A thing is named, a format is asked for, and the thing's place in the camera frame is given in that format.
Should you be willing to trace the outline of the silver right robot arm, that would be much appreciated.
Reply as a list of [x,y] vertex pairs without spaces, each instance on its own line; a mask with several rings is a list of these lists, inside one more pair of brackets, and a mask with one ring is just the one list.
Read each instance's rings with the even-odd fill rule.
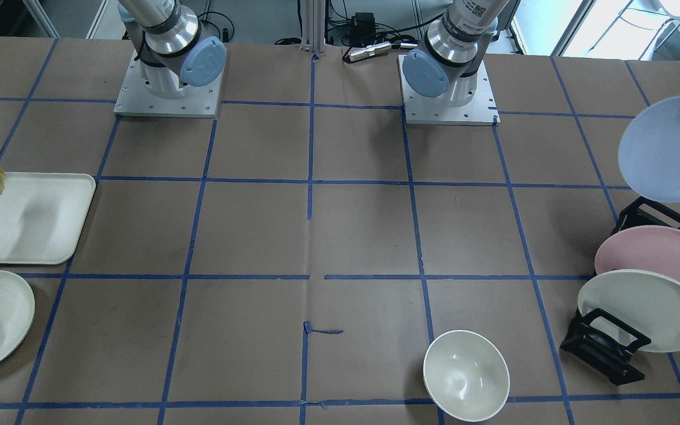
[[120,19],[134,43],[140,74],[154,94],[173,99],[213,83],[227,49],[215,31],[178,1],[120,1]]

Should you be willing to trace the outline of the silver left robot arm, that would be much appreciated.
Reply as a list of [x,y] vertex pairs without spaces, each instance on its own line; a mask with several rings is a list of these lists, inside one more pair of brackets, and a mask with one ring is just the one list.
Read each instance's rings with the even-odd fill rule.
[[[233,46],[224,45],[215,32],[178,1],[153,1],[166,14],[165,35],[181,45],[164,51],[155,47],[159,34],[146,33],[134,17],[119,6],[127,41],[0,39],[0,158],[7,130],[14,128],[17,108],[27,104],[35,89],[43,99],[67,104],[102,102],[119,89],[115,111],[125,116],[177,117],[213,120],[220,104],[225,61],[235,60]],[[427,28],[412,51],[400,57],[400,81],[405,111],[411,117],[451,123],[474,120],[466,111],[485,94],[482,60],[493,28],[474,27],[491,16],[491,1],[456,1]],[[0,167],[0,193],[4,172]]]

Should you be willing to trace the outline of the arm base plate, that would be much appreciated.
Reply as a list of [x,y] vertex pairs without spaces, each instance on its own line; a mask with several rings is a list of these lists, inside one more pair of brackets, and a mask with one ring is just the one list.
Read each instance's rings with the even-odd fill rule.
[[130,56],[114,113],[132,117],[186,117],[215,119],[218,116],[224,71],[201,87],[184,84],[166,67],[151,67]]
[[501,122],[486,63],[477,74],[459,79],[434,99],[415,92],[403,73],[404,55],[398,56],[400,89],[407,123],[422,125],[493,126]]

